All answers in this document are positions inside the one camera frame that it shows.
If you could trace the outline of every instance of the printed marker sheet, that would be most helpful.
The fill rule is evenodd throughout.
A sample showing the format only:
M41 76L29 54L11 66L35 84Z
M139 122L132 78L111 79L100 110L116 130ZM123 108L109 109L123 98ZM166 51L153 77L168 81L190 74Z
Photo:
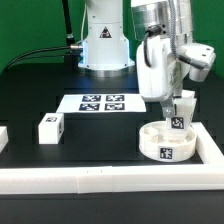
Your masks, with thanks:
M139 94L64 95L57 113L146 112Z

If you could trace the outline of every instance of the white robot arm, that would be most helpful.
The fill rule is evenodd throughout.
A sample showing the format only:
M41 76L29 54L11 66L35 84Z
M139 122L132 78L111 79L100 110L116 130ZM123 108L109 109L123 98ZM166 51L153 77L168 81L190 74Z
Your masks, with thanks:
M182 91L182 83L187 74L205 80L214 49L193 42L190 0L132 0L131 7L136 39L142 41L136 55L139 92L146 102L160 102L166 118L164 126L141 128L140 150L160 161L188 159L196 99L193 91Z
M190 0L132 0L139 91L146 102L159 101L163 115L175 115L172 96L181 96L183 78L204 81L214 49L193 43Z

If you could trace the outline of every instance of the white block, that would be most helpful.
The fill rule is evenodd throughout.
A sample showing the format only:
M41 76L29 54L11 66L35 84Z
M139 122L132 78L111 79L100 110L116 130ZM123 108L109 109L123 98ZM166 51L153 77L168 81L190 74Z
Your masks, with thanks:
M39 144L58 144L64 132L64 114L47 113L38 129Z
M0 152L4 149L8 141L9 139L6 127L0 127Z

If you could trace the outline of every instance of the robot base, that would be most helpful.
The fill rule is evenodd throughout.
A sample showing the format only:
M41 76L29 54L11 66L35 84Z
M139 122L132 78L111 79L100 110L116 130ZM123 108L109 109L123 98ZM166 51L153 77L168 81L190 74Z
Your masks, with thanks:
M79 67L79 71L81 73L85 73L90 76L98 77L98 78L113 78L118 76L123 76L128 74L129 72L133 72L136 70L135 63L131 63L130 66L127 66L118 70L92 70L84 67Z

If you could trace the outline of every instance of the black table surface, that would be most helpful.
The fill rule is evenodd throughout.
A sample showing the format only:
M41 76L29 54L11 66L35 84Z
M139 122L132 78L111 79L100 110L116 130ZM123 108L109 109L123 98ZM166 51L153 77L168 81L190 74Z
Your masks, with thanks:
M224 82L210 74L194 90L193 121L204 124L219 148L224 144ZM0 126L9 143L0 168L166 165L144 157L139 129L163 120L159 103L142 113L65 114L58 145L38 144L38 124L54 113L65 94L138 93L136 72L95 78L64 64L17 65L0 76ZM178 164L201 164L196 153ZM63 195L1 195L1 223L223 223L224 191L134 192Z

